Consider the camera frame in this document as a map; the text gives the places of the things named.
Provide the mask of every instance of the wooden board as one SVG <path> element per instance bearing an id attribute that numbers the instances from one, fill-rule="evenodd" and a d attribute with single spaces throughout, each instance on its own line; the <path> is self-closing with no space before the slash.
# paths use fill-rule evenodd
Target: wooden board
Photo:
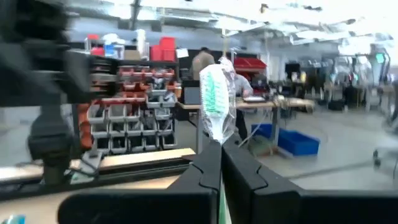
<path id="1" fill-rule="evenodd" d="M 166 189 L 178 176 L 106 186 L 111 189 Z M 74 192 L 23 198 L 0 203 L 0 222 L 10 215 L 25 215 L 27 224 L 56 224 L 58 206 Z"/>
<path id="2" fill-rule="evenodd" d="M 302 100 L 298 98 L 288 98 L 289 107 L 300 107 L 300 106 L 314 106 L 314 102 L 312 100 Z M 200 105 L 185 105 L 183 103 L 177 102 L 177 104 L 185 110 L 199 110 Z M 273 102 L 265 102 L 265 103 L 245 103 L 243 100 L 238 100 L 236 102 L 236 108 L 273 108 L 275 106 L 278 106 L 278 104 L 274 104 Z"/>
<path id="3" fill-rule="evenodd" d="M 160 152 L 146 152 L 140 154 L 130 154 L 121 156 L 107 156 L 100 166 L 100 170 L 112 169 L 119 166 L 129 164 L 140 164 L 150 161 L 162 161 L 167 159 L 175 159 L 182 156 L 194 155 L 195 152 L 190 149 L 174 149 Z M 71 167 L 78 167 L 80 160 L 71 162 Z M 39 166 L 23 166 L 23 167 L 0 167 L 0 181 L 19 180 L 26 178 L 40 177 L 43 174 L 43 168 Z"/>

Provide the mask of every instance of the wooden table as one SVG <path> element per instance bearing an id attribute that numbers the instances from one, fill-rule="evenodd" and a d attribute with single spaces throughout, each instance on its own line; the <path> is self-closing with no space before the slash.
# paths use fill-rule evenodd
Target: wooden table
<path id="1" fill-rule="evenodd" d="M 147 152 L 142 154 L 131 154 L 121 156 L 105 157 L 100 169 L 106 170 L 128 164 L 140 164 L 150 161 L 161 161 L 166 159 L 175 159 L 182 156 L 194 155 L 194 151 L 190 148 L 174 149 L 160 152 Z M 80 160 L 71 162 L 72 167 L 77 167 Z M 18 180 L 33 177 L 40 177 L 43 174 L 41 167 L 1 167 L 0 181 Z M 143 180 L 125 184 L 106 186 L 104 188 L 114 189 L 166 189 L 173 183 L 178 176 L 165 177 L 152 180 Z M 65 192 L 59 194 L 51 194 L 32 198 L 23 198 L 13 201 L 5 201 L 0 203 L 0 222 L 9 218 L 10 215 L 26 215 L 28 224 L 55 224 L 59 204 L 73 192 Z"/>
<path id="2" fill-rule="evenodd" d="M 184 110 L 198 110 L 197 111 L 197 141 L 196 141 L 196 153 L 199 154 L 202 152 L 202 143 L 203 143 L 203 124 L 201 122 L 200 116 L 200 105 L 185 105 L 183 103 L 177 102 L 177 105 Z M 312 100 L 303 100 L 298 98 L 288 98 L 286 106 L 288 107 L 302 107 L 308 106 L 313 107 L 314 102 Z M 278 145 L 278 138 L 276 136 L 279 135 L 279 119 L 280 119 L 280 104 L 273 102 L 265 102 L 265 103 L 245 103 L 241 98 L 238 98 L 236 101 L 236 108 L 241 109 L 249 109 L 249 108 L 271 108 L 272 109 L 272 134 L 271 140 L 275 146 Z"/>
<path id="3" fill-rule="evenodd" d="M 111 189 L 166 189 L 178 176 L 107 186 Z M 58 206 L 74 192 L 24 198 L 0 203 L 0 222 L 10 215 L 25 215 L 27 224 L 56 224 Z"/>
<path id="4" fill-rule="evenodd" d="M 150 161 L 162 161 L 167 159 L 175 159 L 183 156 L 194 155 L 195 152 L 190 149 L 174 149 L 160 152 L 147 152 L 140 154 L 107 156 L 101 161 L 100 170 L 112 169 L 119 166 L 129 164 L 140 164 Z M 71 162 L 71 167 L 78 167 L 80 160 Z M 10 180 L 22 180 L 26 178 L 36 178 L 43 175 L 43 168 L 39 166 L 23 166 L 23 167 L 0 167 L 0 182 Z"/>

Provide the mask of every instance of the storage bin rack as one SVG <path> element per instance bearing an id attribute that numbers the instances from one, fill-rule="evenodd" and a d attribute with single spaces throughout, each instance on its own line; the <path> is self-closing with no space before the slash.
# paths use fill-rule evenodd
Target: storage bin rack
<path id="1" fill-rule="evenodd" d="M 101 58 L 101 64 L 107 64 L 105 58 Z M 95 82 L 99 92 L 101 86 L 109 86 L 107 82 L 119 82 L 121 90 L 112 98 L 97 99 L 86 110 L 80 110 L 80 119 L 86 118 L 90 125 L 90 134 L 81 136 L 92 138 L 92 149 L 107 155 L 175 148 L 173 107 L 180 97 L 180 84 L 175 78 L 178 64 L 120 60 L 116 74 L 101 72 L 95 70 L 95 78 L 100 79 Z M 154 80 L 162 80 L 164 85 L 156 88 Z"/>

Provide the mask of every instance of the workbench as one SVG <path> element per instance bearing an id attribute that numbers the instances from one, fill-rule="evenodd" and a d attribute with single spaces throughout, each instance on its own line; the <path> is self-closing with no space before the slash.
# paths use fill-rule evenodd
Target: workbench
<path id="1" fill-rule="evenodd" d="M 287 98 L 287 106 L 288 107 L 302 107 L 308 106 L 313 107 L 314 102 L 312 100 L 302 100 L 298 98 Z M 197 110 L 197 140 L 196 140 L 196 153 L 199 154 L 203 150 L 203 123 L 201 122 L 200 115 L 200 105 L 185 105 L 183 103 L 177 102 L 177 105 L 181 107 L 183 110 Z M 278 145 L 278 138 L 276 136 L 279 135 L 279 120 L 280 120 L 280 104 L 274 103 L 271 101 L 262 102 L 262 103 L 246 103 L 241 98 L 238 98 L 236 101 L 237 109 L 253 109 L 253 108 L 261 108 L 267 109 L 270 108 L 272 110 L 272 134 L 271 141 L 273 145 Z"/>
<path id="2" fill-rule="evenodd" d="M 100 170 L 112 169 L 113 167 L 125 166 L 128 164 L 140 164 L 151 161 L 162 161 L 177 159 L 183 156 L 194 155 L 192 149 L 174 149 L 160 152 L 147 152 L 141 154 L 130 154 L 122 156 L 108 156 L 102 160 Z M 71 162 L 71 167 L 78 167 L 80 161 Z M 33 177 L 40 177 L 43 170 L 39 166 L 24 167 L 2 167 L 0 168 L 0 181 L 22 180 Z M 114 189 L 166 189 L 178 176 L 170 176 L 158 179 L 143 180 L 125 184 L 108 185 L 102 188 Z M 17 200 L 0 202 L 0 222 L 10 215 L 25 215 L 26 223 L 30 224 L 56 224 L 58 206 L 74 192 L 48 194 L 44 196 L 22 198 Z"/>
<path id="3" fill-rule="evenodd" d="M 365 110 L 370 111 L 371 108 L 371 97 L 379 95 L 380 99 L 380 104 L 381 106 L 381 101 L 383 96 L 387 96 L 387 111 L 383 113 L 391 114 L 391 104 L 392 104 L 392 99 L 394 98 L 394 87 L 392 85 L 379 85 L 379 86 L 355 86 L 355 88 L 359 88 L 364 90 L 366 94 L 366 106 Z M 333 93 L 335 91 L 343 91 L 344 88 L 342 86 L 336 86 L 336 85 L 325 85 L 324 91 L 328 92 L 328 103 L 332 100 L 333 98 Z"/>

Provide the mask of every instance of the blue bin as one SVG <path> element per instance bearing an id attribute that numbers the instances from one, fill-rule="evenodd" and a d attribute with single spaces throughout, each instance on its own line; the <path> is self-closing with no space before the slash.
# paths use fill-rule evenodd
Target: blue bin
<path id="1" fill-rule="evenodd" d="M 258 124 L 251 125 L 251 131 L 253 132 Z M 281 133 L 289 132 L 283 128 L 279 128 L 279 137 Z M 259 129 L 253 134 L 253 136 L 260 135 L 264 136 L 265 138 L 271 138 L 272 134 L 272 124 L 260 124 Z"/>
<path id="2" fill-rule="evenodd" d="M 257 127 L 258 124 L 252 124 L 251 131 Z M 265 138 L 271 138 L 272 124 L 261 124 L 259 129 L 253 136 L 260 135 Z M 304 135 L 298 131 L 290 131 L 279 128 L 278 146 L 290 152 L 294 156 L 309 156 L 318 154 L 319 140 L 310 136 Z"/>
<path id="3" fill-rule="evenodd" d="M 319 140 L 298 131 L 286 131 L 279 134 L 278 146 L 294 156 L 318 154 Z"/>

